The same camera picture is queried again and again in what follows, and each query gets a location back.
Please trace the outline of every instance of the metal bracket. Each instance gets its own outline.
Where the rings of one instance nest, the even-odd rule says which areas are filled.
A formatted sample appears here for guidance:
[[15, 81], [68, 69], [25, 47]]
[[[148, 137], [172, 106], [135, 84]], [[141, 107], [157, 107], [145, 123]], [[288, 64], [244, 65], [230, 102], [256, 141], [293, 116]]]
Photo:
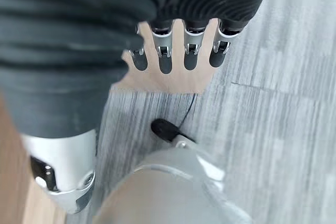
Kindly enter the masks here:
[[170, 30], [167, 34], [156, 34], [152, 32], [155, 48], [160, 58], [165, 55], [167, 58], [172, 56], [173, 47], [173, 30]]
[[194, 54], [197, 55], [199, 49], [202, 46], [202, 40], [204, 36], [204, 31], [202, 32], [192, 32], [188, 31], [184, 24], [184, 51], [188, 55], [191, 51], [190, 45], [194, 45], [193, 51]]
[[239, 33], [233, 34], [233, 35], [227, 35], [224, 32], [221, 31], [221, 21], [218, 22], [218, 26], [216, 29], [216, 34], [214, 37], [214, 45], [213, 50], [215, 53], [217, 53], [219, 50], [223, 52], [223, 54], [226, 54], [229, 50], [229, 47], [231, 43], [236, 39]]

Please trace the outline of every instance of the black cable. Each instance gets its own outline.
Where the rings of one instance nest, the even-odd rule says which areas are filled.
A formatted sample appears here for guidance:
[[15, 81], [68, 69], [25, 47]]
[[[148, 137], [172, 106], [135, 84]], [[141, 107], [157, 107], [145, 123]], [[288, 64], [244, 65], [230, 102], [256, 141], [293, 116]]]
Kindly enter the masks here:
[[189, 108], [188, 108], [188, 110], [187, 110], [187, 113], [185, 113], [184, 118], [183, 118], [182, 122], [180, 123], [178, 129], [180, 129], [180, 128], [182, 127], [184, 121], [186, 120], [186, 118], [187, 118], [187, 116], [188, 116], [188, 114], [189, 114], [189, 112], [190, 112], [190, 110], [191, 110], [191, 108], [192, 108], [192, 106], [193, 106], [193, 104], [194, 104], [195, 97], [196, 97], [196, 94], [193, 94], [193, 98], [192, 98], [192, 100], [191, 100], [191, 103], [190, 103], [190, 105], [189, 105]]

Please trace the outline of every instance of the floor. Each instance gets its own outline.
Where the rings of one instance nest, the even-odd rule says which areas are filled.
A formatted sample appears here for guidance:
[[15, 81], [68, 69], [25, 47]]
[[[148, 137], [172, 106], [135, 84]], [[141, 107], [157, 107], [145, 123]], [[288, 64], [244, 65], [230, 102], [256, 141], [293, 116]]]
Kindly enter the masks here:
[[[227, 171], [226, 193], [259, 224], [336, 223], [336, 0], [264, 0], [184, 122]], [[192, 94], [113, 92], [104, 114], [90, 223], [146, 154], [166, 147]]]

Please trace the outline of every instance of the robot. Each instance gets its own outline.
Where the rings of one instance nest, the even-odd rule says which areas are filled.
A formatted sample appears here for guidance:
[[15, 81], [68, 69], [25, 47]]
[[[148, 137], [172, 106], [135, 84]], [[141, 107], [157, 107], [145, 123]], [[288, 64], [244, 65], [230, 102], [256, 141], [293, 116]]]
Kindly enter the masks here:
[[[174, 57], [173, 21], [183, 19], [184, 66], [192, 71], [208, 21], [218, 18], [209, 64], [219, 67], [261, 1], [0, 0], [0, 88], [30, 155], [36, 183], [69, 214], [79, 212], [89, 202], [104, 104], [111, 84], [128, 70], [121, 54], [129, 50], [139, 71], [148, 65], [139, 22], [149, 22], [161, 72], [169, 74]], [[207, 181], [213, 180], [215, 187], [220, 187], [224, 173], [211, 166], [207, 158], [200, 158], [201, 152], [188, 138], [176, 136], [172, 145], [173, 150], [148, 157], [115, 191], [123, 200], [111, 202], [130, 204], [148, 215], [148, 205], [141, 207], [136, 205], [139, 201], [129, 201], [134, 195], [141, 196], [140, 189], [131, 188], [133, 185], [149, 190], [147, 177], [158, 186], [157, 197], [161, 195], [162, 201], [151, 199], [150, 208], [157, 214], [151, 213], [152, 221], [143, 216], [143, 223], [156, 223], [154, 219], [159, 217], [177, 223], [184, 223], [184, 217], [195, 223], [206, 219], [222, 223], [222, 215], [210, 214], [219, 210], [208, 192]], [[169, 156], [176, 156], [179, 163]], [[215, 177], [208, 174], [209, 170], [216, 171]], [[169, 194], [161, 190], [164, 187], [170, 188]], [[195, 199], [188, 202], [190, 208], [185, 208], [186, 198]], [[170, 205], [168, 202], [175, 200], [179, 200], [174, 208], [176, 216], [164, 207], [164, 201]], [[106, 205], [97, 223], [110, 223], [104, 217], [109, 209]], [[197, 209], [205, 205], [209, 213], [197, 215]], [[134, 222], [133, 216], [118, 214], [119, 208], [111, 209], [116, 223]]]

